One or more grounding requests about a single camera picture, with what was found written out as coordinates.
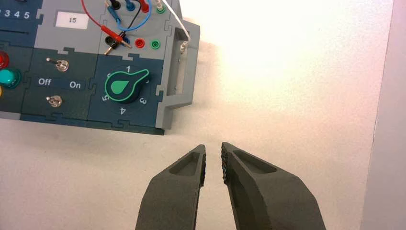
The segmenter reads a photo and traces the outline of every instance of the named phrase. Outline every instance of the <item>white label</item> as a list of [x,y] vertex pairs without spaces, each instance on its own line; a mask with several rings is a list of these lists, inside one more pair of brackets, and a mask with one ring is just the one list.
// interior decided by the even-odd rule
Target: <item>white label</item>
[[86,30],[88,28],[89,17],[84,13],[58,12],[56,17],[56,27]]

